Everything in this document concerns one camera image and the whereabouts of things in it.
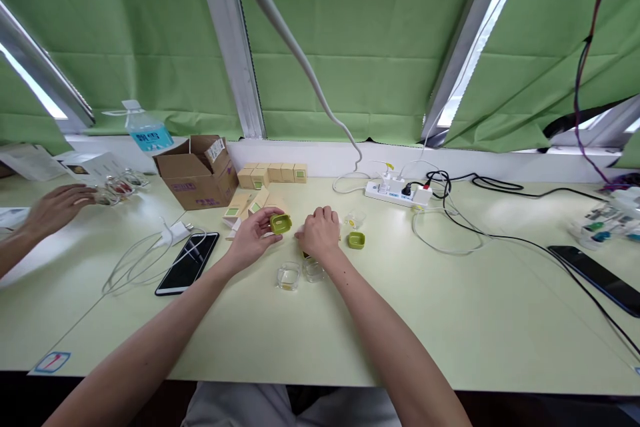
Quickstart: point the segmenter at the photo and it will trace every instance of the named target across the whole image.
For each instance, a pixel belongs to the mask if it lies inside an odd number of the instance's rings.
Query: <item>blue bottle label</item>
[[[133,132],[131,137],[143,151],[162,150],[173,145],[173,139],[166,127],[145,132]]]

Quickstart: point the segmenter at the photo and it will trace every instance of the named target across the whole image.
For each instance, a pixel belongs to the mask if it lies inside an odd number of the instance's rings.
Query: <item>phone screen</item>
[[[179,294],[198,280],[213,251],[219,234],[207,234],[204,240],[202,237],[202,234],[194,234],[189,237],[176,260],[183,256],[184,258],[167,272],[167,275],[165,275],[155,291],[156,295]]]
[[[640,317],[640,292],[626,284],[587,254],[571,246],[551,246],[549,250],[567,260],[575,271],[598,287],[616,304]]]

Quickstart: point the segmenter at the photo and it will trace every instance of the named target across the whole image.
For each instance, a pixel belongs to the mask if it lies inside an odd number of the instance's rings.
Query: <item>hand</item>
[[[42,197],[18,229],[37,240],[54,234],[67,225],[86,205],[95,203],[95,189],[82,183],[63,185]]]
[[[249,267],[265,253],[269,246],[282,240],[281,235],[263,237],[271,232],[269,218],[275,214],[284,214],[284,212],[279,208],[263,208],[242,221],[229,251],[225,254],[225,257],[231,261],[233,274]]]
[[[339,250],[340,223],[338,214],[328,205],[318,207],[313,215],[307,217],[304,232],[297,232],[300,248],[321,262],[321,258]]]

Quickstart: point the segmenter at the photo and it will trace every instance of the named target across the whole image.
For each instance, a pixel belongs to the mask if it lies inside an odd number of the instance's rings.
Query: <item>person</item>
[[[104,359],[49,417],[47,427],[126,425],[170,373],[227,282],[282,236],[263,208],[242,222],[227,253]],[[426,349],[339,247],[329,206],[295,236],[324,267],[353,318],[384,389],[338,389],[294,417],[284,386],[200,382],[183,423],[194,426],[469,426],[462,404]]]
[[[45,238],[67,225],[86,205],[95,203],[95,189],[82,183],[62,185],[42,197],[15,231],[0,242],[0,279]]]

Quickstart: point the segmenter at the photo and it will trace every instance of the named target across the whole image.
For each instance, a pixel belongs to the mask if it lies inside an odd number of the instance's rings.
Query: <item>green curtain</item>
[[[51,155],[71,146],[29,86],[0,52],[0,143],[42,145]]]
[[[578,59],[595,0],[507,0],[445,147],[548,147],[542,131],[573,111]],[[640,0],[603,0],[580,88],[589,109],[640,92]]]
[[[640,169],[640,129],[631,136],[614,167]]]
[[[420,140],[466,0],[274,0],[357,141]],[[254,0],[242,0],[267,136],[347,141]]]
[[[100,112],[135,98],[174,135],[241,136],[206,0],[3,2],[93,109],[87,133],[124,133]]]

